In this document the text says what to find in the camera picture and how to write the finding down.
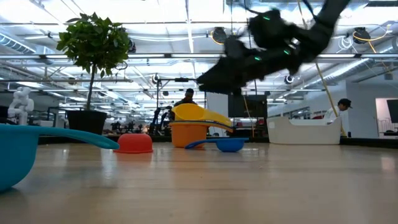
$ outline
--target blue scoop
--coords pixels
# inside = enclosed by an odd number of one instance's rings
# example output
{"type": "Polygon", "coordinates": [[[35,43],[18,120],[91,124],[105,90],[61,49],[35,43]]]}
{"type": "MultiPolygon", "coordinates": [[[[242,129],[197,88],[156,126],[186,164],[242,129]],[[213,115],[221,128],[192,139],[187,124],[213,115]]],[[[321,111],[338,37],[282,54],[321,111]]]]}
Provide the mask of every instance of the blue scoop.
{"type": "Polygon", "coordinates": [[[195,141],[187,146],[185,149],[191,149],[199,144],[215,142],[217,148],[221,152],[238,152],[244,146],[244,142],[249,140],[248,138],[224,138],[224,139],[207,139],[201,141],[195,141]]]}
{"type": "Polygon", "coordinates": [[[40,134],[73,138],[104,149],[119,149],[118,143],[85,131],[0,124],[0,192],[29,173],[35,162],[40,134]]]}

